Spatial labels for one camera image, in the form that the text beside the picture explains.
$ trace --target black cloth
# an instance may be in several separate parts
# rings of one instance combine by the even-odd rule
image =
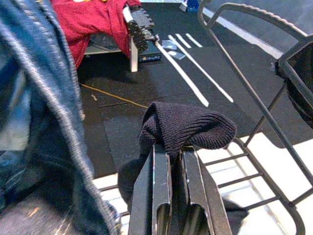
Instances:
[[[184,145],[218,149],[227,146],[236,135],[236,125],[223,115],[208,109],[172,103],[152,103],[144,118],[139,136],[140,157],[123,165],[118,174],[118,188],[131,210],[134,183],[154,143],[161,143],[175,162]],[[248,212],[224,200],[232,232],[239,231]]]
[[[289,64],[298,74],[304,85],[313,93],[313,44],[306,46],[295,54],[289,60]],[[278,62],[276,62],[276,74],[286,80],[288,98],[302,119],[313,129],[313,108],[279,67]]]
[[[154,102],[143,118],[140,157],[146,158],[154,143],[164,144],[171,159],[184,145],[223,148],[233,140],[236,132],[236,125],[219,113],[200,107]]]

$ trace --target white tape line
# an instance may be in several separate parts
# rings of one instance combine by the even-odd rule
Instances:
[[[191,48],[191,46],[182,38],[182,36],[180,34],[176,33],[175,35],[185,45],[185,47]]]
[[[196,44],[197,47],[203,47],[200,43],[197,42],[196,39],[193,38],[189,33],[186,33],[186,36],[189,38],[190,41],[192,41],[194,44]]]
[[[180,73],[182,78],[185,80],[185,82],[188,84],[188,86],[191,88],[191,90],[195,93],[197,98],[200,100],[200,102],[205,106],[209,106],[209,102],[207,99],[202,95],[202,93],[199,91],[197,86],[193,83],[193,81],[188,77],[188,75],[182,70],[182,68],[176,63],[176,61],[164,50],[164,48],[156,42],[156,47],[161,51],[161,53],[165,56],[166,59],[174,66],[174,68],[177,70],[177,72]]]
[[[203,10],[203,13],[210,18],[212,18],[212,16],[214,15],[214,13],[207,8],[205,8]],[[259,46],[263,51],[270,54],[275,59],[279,59],[283,54],[280,50],[276,49],[275,47],[272,47],[271,45],[267,44],[263,40],[257,38],[256,36],[254,36],[250,33],[248,33],[247,31],[236,26],[232,22],[229,22],[228,20],[226,20],[225,18],[223,18],[221,16],[218,17],[216,22],[218,22],[219,24],[221,24],[225,28],[229,29],[233,33],[237,34],[239,37],[246,40],[247,42]]]
[[[219,91],[230,101],[230,102],[234,102],[234,100],[232,99],[232,97],[227,94],[226,91],[224,91],[224,89],[222,87],[219,86],[219,84],[214,81],[214,79],[207,74],[207,72],[197,63],[197,61],[195,61],[195,59],[184,49],[184,47],[182,47],[181,44],[179,44],[176,39],[172,36],[172,35],[168,35],[168,38],[177,45],[177,47],[189,58],[189,60],[191,60],[197,67],[198,69],[200,69],[201,72],[203,72],[203,74],[217,87],[217,89],[219,89]]]

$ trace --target red shirt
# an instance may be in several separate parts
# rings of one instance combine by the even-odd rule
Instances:
[[[140,6],[139,0],[51,0],[65,33],[76,68],[83,60],[90,35],[103,32],[112,36],[121,51],[130,56],[129,36],[122,10],[125,4]]]

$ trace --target jeans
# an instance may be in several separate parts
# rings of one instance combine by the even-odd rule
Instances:
[[[82,118],[49,0],[0,1],[0,234],[119,234],[92,183]]]

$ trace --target dark gray mat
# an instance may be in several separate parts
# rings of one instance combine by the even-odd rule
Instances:
[[[101,119],[101,111],[91,96],[94,93],[83,87],[81,93],[85,113],[83,124],[87,154],[93,164],[95,178],[114,174],[115,166]]]
[[[85,59],[79,71],[83,83],[132,101],[190,91],[167,60],[142,64],[138,72],[132,73],[129,69],[129,60],[124,55],[102,54]],[[100,95],[98,99],[98,107],[124,103],[107,95]]]
[[[271,63],[275,59],[254,45],[226,46],[226,49],[233,56],[234,61],[259,97],[268,106],[283,84],[283,79],[270,70]],[[202,67],[233,97],[234,101],[257,122],[262,116],[261,111],[217,48],[206,47],[203,50],[191,49],[189,51]],[[301,119],[286,93],[282,95],[272,114],[292,144],[313,138],[312,129]],[[263,132],[273,144],[283,147],[267,123],[263,126]]]
[[[168,40],[168,35],[179,33],[188,41],[185,33],[191,34],[204,47],[211,47],[214,43],[207,37],[206,32],[198,22],[197,13],[182,12],[179,9],[180,3],[143,3],[142,7],[149,13],[150,17],[156,23],[154,32],[158,33],[160,39]],[[221,37],[221,41],[226,44],[246,43],[244,40],[234,34],[233,41],[230,42],[229,35],[232,34],[228,29],[216,24],[214,31]]]
[[[190,94],[173,95],[139,103],[147,106],[156,100],[203,107],[195,96]],[[209,109],[218,111],[237,123],[240,137],[247,135],[254,126],[253,121],[236,104],[215,102],[214,105],[210,105]],[[138,136],[146,110],[133,104],[115,105],[101,110],[112,159],[118,169],[126,161],[139,157]]]

